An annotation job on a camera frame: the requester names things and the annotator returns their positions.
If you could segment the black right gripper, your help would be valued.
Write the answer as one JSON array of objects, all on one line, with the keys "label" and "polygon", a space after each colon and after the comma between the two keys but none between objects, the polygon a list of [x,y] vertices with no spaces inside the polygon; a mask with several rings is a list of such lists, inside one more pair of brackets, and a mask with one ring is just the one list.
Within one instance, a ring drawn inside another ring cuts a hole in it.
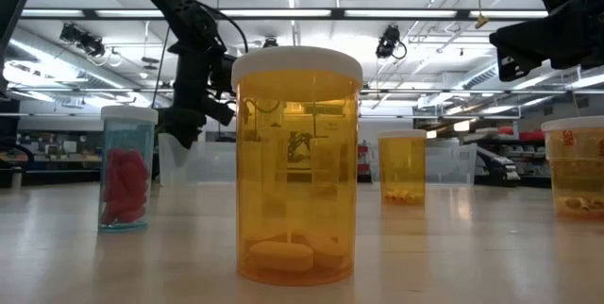
[{"label": "black right gripper", "polygon": [[489,36],[497,48],[500,81],[525,77],[546,60],[554,69],[577,65],[591,69],[603,64],[603,0],[542,2],[548,16],[501,27]]}]

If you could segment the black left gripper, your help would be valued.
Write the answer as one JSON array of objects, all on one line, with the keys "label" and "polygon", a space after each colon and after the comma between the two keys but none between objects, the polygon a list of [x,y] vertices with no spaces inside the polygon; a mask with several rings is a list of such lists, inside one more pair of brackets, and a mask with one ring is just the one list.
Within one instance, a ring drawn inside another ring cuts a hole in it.
[{"label": "black left gripper", "polygon": [[221,48],[197,48],[176,42],[168,51],[177,55],[173,103],[158,109],[157,132],[177,138],[186,149],[198,140],[207,118],[223,126],[230,124],[235,111],[221,103],[223,93],[235,94],[231,85],[236,57]]}]

